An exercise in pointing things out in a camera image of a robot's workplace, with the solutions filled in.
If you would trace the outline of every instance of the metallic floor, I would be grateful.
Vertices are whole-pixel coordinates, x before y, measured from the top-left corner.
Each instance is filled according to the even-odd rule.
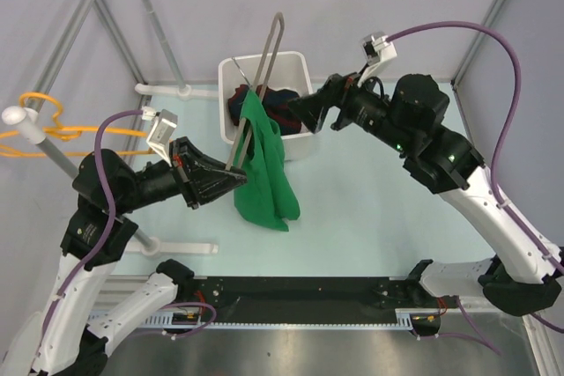
[[[407,332],[208,329],[174,342],[134,336],[109,359],[103,376],[538,375],[522,320],[474,317],[502,358],[476,343],[418,342]],[[442,332],[453,331],[471,334],[460,314],[449,313]]]

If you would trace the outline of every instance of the light blue tabletop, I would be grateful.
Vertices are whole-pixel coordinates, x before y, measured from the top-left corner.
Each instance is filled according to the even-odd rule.
[[[393,88],[386,85],[386,92]],[[449,85],[441,89],[451,98],[444,124],[464,133]],[[230,146],[219,135],[217,101],[154,97],[152,107],[178,114],[173,137],[187,136],[205,154],[227,160]],[[396,151],[355,125],[332,131],[337,113],[330,111],[311,156],[286,162],[301,207],[290,232],[244,221],[233,193],[198,210],[177,196],[131,219],[163,241],[214,242],[219,253],[156,260],[125,254],[115,273],[148,275],[174,257],[205,276],[406,276],[422,259],[471,262],[493,256],[456,210],[409,176]],[[158,159],[138,156],[134,168],[142,168],[147,158]]]

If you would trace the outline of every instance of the green cloth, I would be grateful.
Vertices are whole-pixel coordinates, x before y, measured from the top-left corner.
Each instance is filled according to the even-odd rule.
[[[249,222],[288,231],[283,219],[300,217],[300,205],[284,174],[284,145],[280,127],[270,119],[255,92],[249,90],[241,111],[248,119],[253,137],[243,161],[248,182],[234,193],[235,208]],[[235,156],[239,158],[244,136]]]

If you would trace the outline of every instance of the white bin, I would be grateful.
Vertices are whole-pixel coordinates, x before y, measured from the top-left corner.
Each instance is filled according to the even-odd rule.
[[[264,80],[270,56],[264,64],[261,82]],[[235,59],[250,83],[253,84],[261,55],[240,56],[235,57]],[[227,101],[241,84],[246,83],[233,60],[229,58],[222,61],[219,64],[219,125],[221,138],[228,144],[233,144],[237,127],[231,121]],[[272,68],[268,86],[273,90],[287,88],[297,92],[300,96],[312,93],[306,58],[299,52],[279,52],[276,56],[274,68]],[[303,125],[301,125],[300,134],[282,136],[286,160],[303,159],[308,156],[314,148],[312,136],[313,134]]]

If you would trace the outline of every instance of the tabletop surface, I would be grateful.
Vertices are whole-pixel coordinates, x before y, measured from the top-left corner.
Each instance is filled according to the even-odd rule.
[[[392,93],[394,85],[386,85]],[[195,88],[217,89],[217,86]],[[450,96],[444,125],[464,133]],[[153,97],[152,107],[178,115],[173,137],[187,136],[205,154],[226,161],[230,145],[219,133],[216,100]],[[359,127],[329,129],[315,135],[307,158],[286,162],[286,176],[301,207],[289,232],[246,222],[234,207],[233,193],[198,210],[181,196],[134,212],[131,220],[163,241],[214,242],[215,255],[170,255],[148,259],[125,254],[117,275],[148,275],[174,257],[202,276],[406,276],[422,259],[473,262],[494,253],[473,227],[439,196],[413,180],[396,151]],[[156,156],[137,156],[141,169]]]

